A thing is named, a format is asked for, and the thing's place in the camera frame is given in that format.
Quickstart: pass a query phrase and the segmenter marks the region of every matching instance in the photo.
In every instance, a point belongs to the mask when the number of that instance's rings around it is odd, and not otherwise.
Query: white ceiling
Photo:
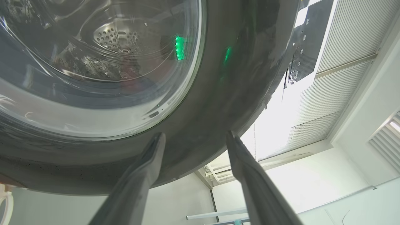
[[[258,160],[327,138],[373,59],[348,66],[344,64],[379,51],[393,19],[398,16],[399,8],[399,0],[338,0],[318,69],[320,75],[317,74],[314,83],[301,93],[299,108],[293,112],[296,115],[295,126],[290,130],[287,145],[274,151],[260,151],[255,138],[257,124],[242,136],[250,152],[259,154],[256,157]],[[209,166],[219,176],[218,172],[229,166],[227,152]]]

